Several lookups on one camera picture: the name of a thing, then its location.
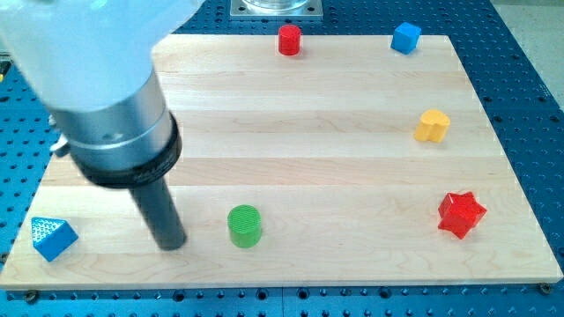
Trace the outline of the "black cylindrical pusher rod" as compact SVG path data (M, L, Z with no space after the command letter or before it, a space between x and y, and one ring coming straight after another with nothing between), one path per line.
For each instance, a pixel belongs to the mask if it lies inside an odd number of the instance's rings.
M165 180L159 178L130 188L129 192L159 249L172 251L182 247L186 232Z

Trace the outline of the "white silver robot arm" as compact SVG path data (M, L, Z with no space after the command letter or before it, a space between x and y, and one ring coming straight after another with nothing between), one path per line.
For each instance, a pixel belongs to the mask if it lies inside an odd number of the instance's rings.
M186 240L165 174L182 151L153 47L200 8L186 0L1 4L1 40L50 113L82 174L126 188L163 250Z

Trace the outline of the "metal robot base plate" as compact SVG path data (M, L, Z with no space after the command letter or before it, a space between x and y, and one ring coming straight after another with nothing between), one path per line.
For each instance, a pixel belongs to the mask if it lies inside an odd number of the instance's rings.
M297 18L317 20L323 18L322 0L231 0L230 17Z

